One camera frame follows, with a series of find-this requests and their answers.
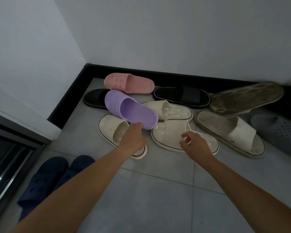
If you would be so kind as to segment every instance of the person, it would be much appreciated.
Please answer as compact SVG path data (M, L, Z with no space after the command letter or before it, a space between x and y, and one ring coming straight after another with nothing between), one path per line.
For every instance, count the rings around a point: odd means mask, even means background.
M117 148L49 195L13 233L74 233L121 165L146 145L142 127L131 124ZM186 154L210 173L255 232L291 232L289 207L217 160L198 134L186 132L182 137L186 137L180 141Z

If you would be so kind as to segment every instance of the person's left hand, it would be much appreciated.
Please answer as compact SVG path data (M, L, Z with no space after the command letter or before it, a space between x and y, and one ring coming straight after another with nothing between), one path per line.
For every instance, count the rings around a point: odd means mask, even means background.
M136 153L138 150L143 148L149 138L144 138L141 134L143 128L142 123L131 123L129 125L129 128L125 132L125 134L122 137L122 140L120 141L120 144L118 145L118 148L127 155L127 158L132 156L134 153Z

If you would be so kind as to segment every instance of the wall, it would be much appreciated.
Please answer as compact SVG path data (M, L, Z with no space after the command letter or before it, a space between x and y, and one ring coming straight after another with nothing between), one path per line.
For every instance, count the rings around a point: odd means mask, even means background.
M55 0L89 63L284 83L291 0Z
M54 0L0 0L0 89L34 117L49 117L85 63Z

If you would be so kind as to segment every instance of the hand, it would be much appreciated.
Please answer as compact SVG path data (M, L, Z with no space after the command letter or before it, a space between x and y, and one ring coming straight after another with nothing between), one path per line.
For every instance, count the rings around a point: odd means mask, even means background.
M149 138L143 138L141 134L142 128L142 123L131 123L123 135L118 148L121 149L125 155L127 155L127 158L132 156L147 144Z
M215 159L206 140L199 134L189 131L183 133L181 136L186 137L185 141L180 141L181 148L196 163L203 166L205 162L207 163Z

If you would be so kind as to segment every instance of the pink slipper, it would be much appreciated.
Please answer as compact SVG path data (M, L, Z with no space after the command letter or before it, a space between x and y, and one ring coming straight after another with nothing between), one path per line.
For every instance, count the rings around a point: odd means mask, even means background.
M127 94L151 94L154 82L151 79L132 74L112 73L105 78L105 88Z

